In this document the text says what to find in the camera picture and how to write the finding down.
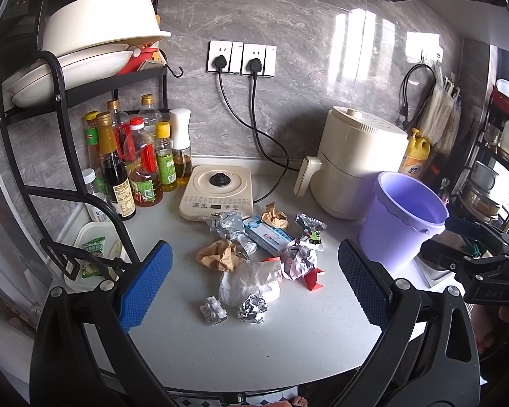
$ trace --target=yellow detergent bottle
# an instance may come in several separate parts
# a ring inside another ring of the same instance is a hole
[[[412,129],[411,132],[406,155],[402,159],[399,172],[417,178],[430,155],[430,142],[417,129]]]

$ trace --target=metal screw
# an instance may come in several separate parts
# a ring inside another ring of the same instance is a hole
[[[50,292],[52,297],[60,297],[62,295],[62,288],[60,286],[57,286],[56,288],[53,288]]]
[[[399,278],[396,280],[396,286],[404,291],[407,291],[411,285],[409,282],[404,278]]]
[[[449,293],[450,293],[451,295],[454,295],[455,297],[457,297],[457,296],[459,296],[459,295],[460,295],[460,291],[459,291],[459,290],[458,290],[458,288],[457,288],[457,287],[455,287],[455,286],[449,286],[449,287],[447,288],[447,291],[449,291]]]
[[[115,282],[112,280],[104,280],[100,283],[100,289],[102,291],[111,291],[115,286]]]

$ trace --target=green label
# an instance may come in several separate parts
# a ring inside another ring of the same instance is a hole
[[[132,194],[134,199],[138,202],[154,202],[155,201],[155,188],[153,187],[152,180],[144,180],[142,182],[130,181],[132,186]]]
[[[158,163],[160,182],[162,185],[174,183],[177,179],[177,176],[175,175],[174,156],[172,154],[164,156],[157,155],[156,161]]]
[[[106,183],[103,180],[103,177],[97,177],[94,181],[94,184],[96,185],[96,189],[98,190],[98,193],[106,193]]]
[[[98,144],[98,131],[96,129],[87,129],[86,134],[88,145]]]

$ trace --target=silver wrapper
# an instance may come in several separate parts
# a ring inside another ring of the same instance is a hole
[[[317,267],[317,253],[305,246],[295,245],[281,254],[283,276],[297,280]]]
[[[213,214],[205,220],[212,232],[240,248],[238,254],[244,254],[246,260],[256,251],[257,245],[245,233],[242,215],[237,211]]]
[[[307,247],[310,250],[322,251],[321,232],[323,232],[327,225],[316,218],[309,217],[304,213],[298,213],[294,221],[302,227],[302,238],[300,245]]]
[[[264,322],[264,312],[266,311],[266,300],[253,293],[240,304],[238,308],[238,318],[246,323],[255,323],[259,325]]]

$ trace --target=textured blue pad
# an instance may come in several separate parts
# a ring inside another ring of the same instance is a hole
[[[389,323],[388,296],[346,240],[339,245],[338,260],[367,319],[384,331]]]
[[[142,270],[124,293],[120,303],[119,322],[125,333],[128,333],[131,327],[142,323],[156,293],[170,272],[172,257],[171,246],[163,243],[142,263]]]

